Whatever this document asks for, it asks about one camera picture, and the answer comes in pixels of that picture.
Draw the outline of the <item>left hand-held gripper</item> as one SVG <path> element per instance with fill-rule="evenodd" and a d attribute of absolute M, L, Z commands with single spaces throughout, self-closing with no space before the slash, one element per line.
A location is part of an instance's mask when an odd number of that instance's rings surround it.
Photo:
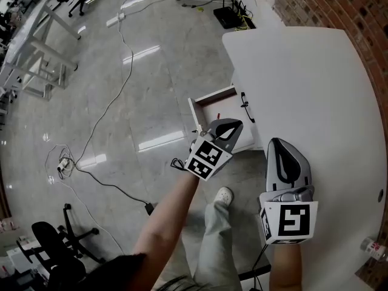
<path fill-rule="evenodd" d="M 243 122 L 238 119 L 224 118 L 212 121 L 208 132 L 200 132 L 190 146 L 190 155 L 184 169 L 208 181 L 232 158 L 241 132 Z"/>

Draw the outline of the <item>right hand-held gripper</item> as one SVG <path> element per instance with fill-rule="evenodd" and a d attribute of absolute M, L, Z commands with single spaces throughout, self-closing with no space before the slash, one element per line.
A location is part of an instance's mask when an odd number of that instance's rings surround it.
<path fill-rule="evenodd" d="M 267 192 L 259 196 L 266 244 L 299 244 L 313 237 L 318 202 L 311 183 L 306 157 L 287 141 L 272 139 L 267 148 Z"/>

